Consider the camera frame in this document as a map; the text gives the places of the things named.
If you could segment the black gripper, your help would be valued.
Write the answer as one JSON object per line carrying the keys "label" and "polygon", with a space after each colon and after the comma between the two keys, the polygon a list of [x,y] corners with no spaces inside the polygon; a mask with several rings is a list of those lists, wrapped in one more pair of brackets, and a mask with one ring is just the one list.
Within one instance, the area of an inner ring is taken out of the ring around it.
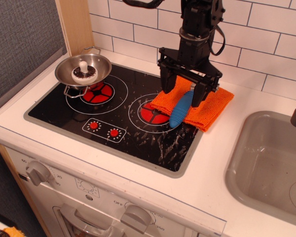
{"label": "black gripper", "polygon": [[219,88],[219,79],[222,73],[210,62],[209,56],[213,54],[213,37],[191,41],[182,38],[178,50],[160,48],[160,78],[164,93],[171,92],[176,84],[177,75],[194,83],[192,107],[198,107],[206,100],[210,92]]}

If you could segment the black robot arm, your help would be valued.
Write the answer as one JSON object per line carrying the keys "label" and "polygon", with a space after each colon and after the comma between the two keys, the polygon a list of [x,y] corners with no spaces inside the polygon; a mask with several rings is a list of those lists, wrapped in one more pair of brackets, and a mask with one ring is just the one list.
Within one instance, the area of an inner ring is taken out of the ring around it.
{"label": "black robot arm", "polygon": [[160,48],[161,85],[171,92],[181,76],[195,84],[192,107],[198,107],[210,92],[217,91],[222,73],[209,61],[215,32],[225,9],[220,0],[183,0],[179,49]]}

